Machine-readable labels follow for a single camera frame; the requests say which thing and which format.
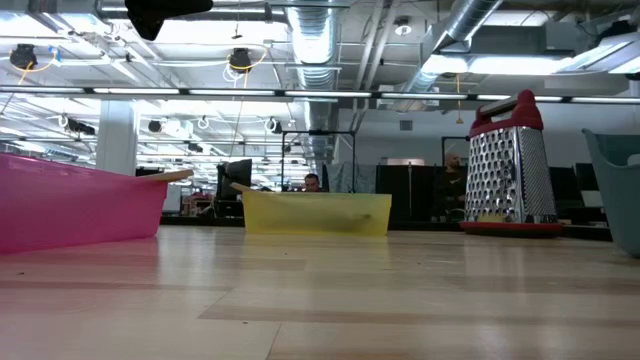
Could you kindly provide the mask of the dark partition panel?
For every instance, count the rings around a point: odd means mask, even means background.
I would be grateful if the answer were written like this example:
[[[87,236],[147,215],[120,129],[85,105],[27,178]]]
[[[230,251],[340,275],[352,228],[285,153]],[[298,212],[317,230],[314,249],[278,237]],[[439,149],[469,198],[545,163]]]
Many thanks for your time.
[[[434,183],[442,166],[378,165],[376,193],[392,197],[390,221],[437,222],[434,217]]]

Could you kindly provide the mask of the red-handled metal box grater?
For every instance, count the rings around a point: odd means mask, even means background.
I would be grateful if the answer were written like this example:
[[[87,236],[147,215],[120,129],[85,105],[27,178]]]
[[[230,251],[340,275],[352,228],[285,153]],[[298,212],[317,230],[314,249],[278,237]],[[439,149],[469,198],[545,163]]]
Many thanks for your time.
[[[524,90],[476,111],[471,125],[465,217],[467,234],[522,238],[560,235],[535,95]]]

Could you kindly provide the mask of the angled slotted wooden turner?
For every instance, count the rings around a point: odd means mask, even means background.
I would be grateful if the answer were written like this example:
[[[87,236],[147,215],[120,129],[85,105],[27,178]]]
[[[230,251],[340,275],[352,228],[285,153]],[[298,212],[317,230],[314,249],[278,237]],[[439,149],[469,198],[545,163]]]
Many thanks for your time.
[[[165,173],[158,173],[158,174],[152,174],[152,175],[147,175],[147,176],[142,176],[142,179],[144,180],[149,180],[149,181],[158,181],[158,182],[176,182],[176,181],[181,181],[184,179],[187,179],[191,176],[194,175],[194,172],[191,169],[187,169],[187,170],[180,170],[180,171],[174,171],[174,172],[165,172]]]

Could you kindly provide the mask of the white building column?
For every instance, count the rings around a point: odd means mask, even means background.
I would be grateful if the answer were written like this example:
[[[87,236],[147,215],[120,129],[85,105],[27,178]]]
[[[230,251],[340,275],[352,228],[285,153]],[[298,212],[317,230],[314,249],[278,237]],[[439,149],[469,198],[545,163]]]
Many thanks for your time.
[[[96,167],[134,176],[139,120],[131,102],[102,100],[97,132]]]

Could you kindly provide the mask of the long light bar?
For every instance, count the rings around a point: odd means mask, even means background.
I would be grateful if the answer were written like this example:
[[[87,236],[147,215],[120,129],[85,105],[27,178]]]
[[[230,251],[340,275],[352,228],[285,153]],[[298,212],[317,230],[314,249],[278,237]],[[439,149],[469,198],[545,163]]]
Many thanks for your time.
[[[60,97],[120,97],[124,99],[297,99],[311,100],[417,100],[493,102],[507,95],[474,93],[407,93],[384,91],[282,90],[252,88],[140,88],[0,85],[2,94],[30,94]]]

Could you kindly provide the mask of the silver ventilation duct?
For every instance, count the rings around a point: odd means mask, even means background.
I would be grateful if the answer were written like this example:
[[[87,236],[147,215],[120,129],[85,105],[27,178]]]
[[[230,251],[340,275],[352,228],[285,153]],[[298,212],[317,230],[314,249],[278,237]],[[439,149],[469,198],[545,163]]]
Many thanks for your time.
[[[472,38],[504,0],[455,0],[447,18],[428,27],[421,44],[422,64],[395,91],[428,93],[444,74],[465,73]]]
[[[335,64],[338,16],[335,8],[315,6],[314,1],[286,0],[291,26],[291,46],[298,77],[298,88],[308,92],[328,92],[336,87]],[[337,128],[337,100],[308,98],[303,114],[309,131],[334,131]]]

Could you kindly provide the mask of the teal baking dish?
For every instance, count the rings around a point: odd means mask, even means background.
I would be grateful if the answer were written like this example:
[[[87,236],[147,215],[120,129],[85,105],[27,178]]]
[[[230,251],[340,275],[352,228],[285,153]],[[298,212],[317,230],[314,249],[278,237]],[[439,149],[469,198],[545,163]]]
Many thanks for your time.
[[[582,133],[613,242],[640,258],[640,135]]]

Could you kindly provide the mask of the black background monitor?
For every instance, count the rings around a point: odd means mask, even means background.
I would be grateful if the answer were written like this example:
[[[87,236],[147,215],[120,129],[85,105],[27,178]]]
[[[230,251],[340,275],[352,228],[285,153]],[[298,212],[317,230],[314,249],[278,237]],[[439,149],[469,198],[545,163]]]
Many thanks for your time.
[[[242,217],[241,191],[232,187],[233,183],[251,186],[253,162],[245,159],[235,162],[221,162],[217,166],[218,183],[214,199],[214,209],[219,218]]]

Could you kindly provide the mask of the black background rig frame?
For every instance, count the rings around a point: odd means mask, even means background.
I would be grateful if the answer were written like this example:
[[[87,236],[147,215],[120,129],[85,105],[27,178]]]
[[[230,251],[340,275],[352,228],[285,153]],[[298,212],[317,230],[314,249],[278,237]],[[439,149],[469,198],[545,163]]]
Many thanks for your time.
[[[300,143],[300,146],[302,147],[303,150],[306,149],[306,147],[310,147],[311,148],[311,154],[310,155],[304,155],[303,158],[306,160],[311,160],[312,162],[315,162],[317,160],[327,160],[328,157],[325,154],[325,148],[324,147],[319,147],[318,149],[315,148],[314,145],[314,140],[316,137],[331,137],[331,138],[336,138],[336,140],[334,141],[334,147],[336,149],[337,147],[337,143],[339,140],[342,140],[352,151],[352,161],[351,161],[351,188],[350,188],[350,192],[351,193],[356,193],[357,192],[357,188],[356,188],[356,132],[355,131],[330,131],[330,130],[321,130],[321,129],[315,129],[315,130],[306,130],[306,131],[302,131],[302,130],[283,130],[281,133],[281,147],[280,147],[280,151],[281,151],[281,160],[280,160],[280,164],[281,164],[281,175],[280,175],[280,181],[281,181],[281,187],[284,187],[284,165],[285,165],[285,157],[286,154],[288,153],[287,148],[290,145],[295,145],[297,142],[297,138],[300,135],[306,135],[308,140],[308,144],[305,144],[304,142]]]

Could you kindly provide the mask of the red plastic bin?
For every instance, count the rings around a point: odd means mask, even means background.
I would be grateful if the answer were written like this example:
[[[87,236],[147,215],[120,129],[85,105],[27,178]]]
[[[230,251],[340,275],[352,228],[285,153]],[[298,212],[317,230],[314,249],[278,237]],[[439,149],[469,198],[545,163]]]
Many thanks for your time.
[[[0,254],[148,238],[167,185],[0,153]]]

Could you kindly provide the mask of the yellow plastic bin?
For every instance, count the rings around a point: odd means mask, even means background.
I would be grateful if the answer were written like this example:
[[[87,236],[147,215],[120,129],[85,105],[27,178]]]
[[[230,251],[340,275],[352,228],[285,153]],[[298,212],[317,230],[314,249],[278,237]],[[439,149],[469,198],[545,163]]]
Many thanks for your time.
[[[369,193],[259,192],[242,195],[251,234],[385,236],[392,196]]]

